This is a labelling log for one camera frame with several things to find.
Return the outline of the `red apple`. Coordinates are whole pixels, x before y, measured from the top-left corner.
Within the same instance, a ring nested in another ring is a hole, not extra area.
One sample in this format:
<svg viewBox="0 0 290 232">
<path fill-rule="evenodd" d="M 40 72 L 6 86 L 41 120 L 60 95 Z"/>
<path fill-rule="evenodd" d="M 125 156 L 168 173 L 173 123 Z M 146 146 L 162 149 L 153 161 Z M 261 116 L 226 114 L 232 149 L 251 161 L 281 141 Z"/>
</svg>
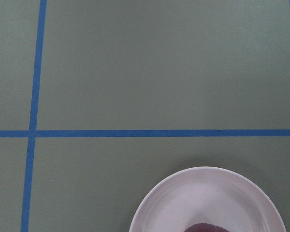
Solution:
<svg viewBox="0 0 290 232">
<path fill-rule="evenodd" d="M 185 229 L 184 232 L 229 232 L 229 231 L 213 224 L 197 223 Z"/>
</svg>

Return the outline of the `pink plate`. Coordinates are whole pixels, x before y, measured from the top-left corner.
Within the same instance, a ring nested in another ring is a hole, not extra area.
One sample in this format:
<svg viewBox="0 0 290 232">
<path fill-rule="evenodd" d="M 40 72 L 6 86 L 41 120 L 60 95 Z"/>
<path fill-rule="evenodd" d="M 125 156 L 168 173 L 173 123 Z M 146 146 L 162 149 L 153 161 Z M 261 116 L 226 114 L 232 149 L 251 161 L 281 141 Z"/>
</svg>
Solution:
<svg viewBox="0 0 290 232">
<path fill-rule="evenodd" d="M 183 232 L 208 223 L 230 232 L 283 232 L 270 198 L 246 177 L 218 167 L 193 167 L 156 184 L 138 206 L 132 232 Z"/>
</svg>

